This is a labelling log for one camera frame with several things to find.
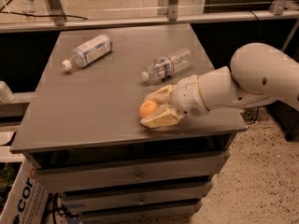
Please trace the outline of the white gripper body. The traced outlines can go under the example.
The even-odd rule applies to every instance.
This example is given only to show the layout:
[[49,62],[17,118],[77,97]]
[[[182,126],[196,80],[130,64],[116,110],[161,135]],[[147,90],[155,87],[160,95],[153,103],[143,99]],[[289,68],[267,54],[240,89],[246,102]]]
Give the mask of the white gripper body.
[[173,107],[189,119],[197,119],[209,113],[201,97],[197,75],[180,80],[171,91],[171,101]]

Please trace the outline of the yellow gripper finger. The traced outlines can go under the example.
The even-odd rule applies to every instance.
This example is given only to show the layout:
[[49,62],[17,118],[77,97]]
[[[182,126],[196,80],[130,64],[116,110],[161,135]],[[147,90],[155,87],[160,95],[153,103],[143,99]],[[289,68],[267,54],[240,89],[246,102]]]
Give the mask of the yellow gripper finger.
[[159,105],[162,104],[172,104],[172,98],[171,98],[171,92],[174,89],[173,85],[166,85],[159,90],[147,95],[144,100],[148,101],[154,101]]
[[159,105],[159,108],[147,117],[140,120],[141,124],[152,129],[176,125],[183,118],[173,106]]

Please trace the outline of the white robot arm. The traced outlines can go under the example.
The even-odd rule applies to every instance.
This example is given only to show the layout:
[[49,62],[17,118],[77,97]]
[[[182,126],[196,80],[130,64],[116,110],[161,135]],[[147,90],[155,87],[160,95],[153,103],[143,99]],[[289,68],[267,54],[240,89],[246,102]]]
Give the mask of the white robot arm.
[[197,119],[219,108],[245,108],[280,101],[299,110],[299,63],[264,43],[239,48],[230,65],[181,79],[146,96],[157,104],[140,122],[148,128]]

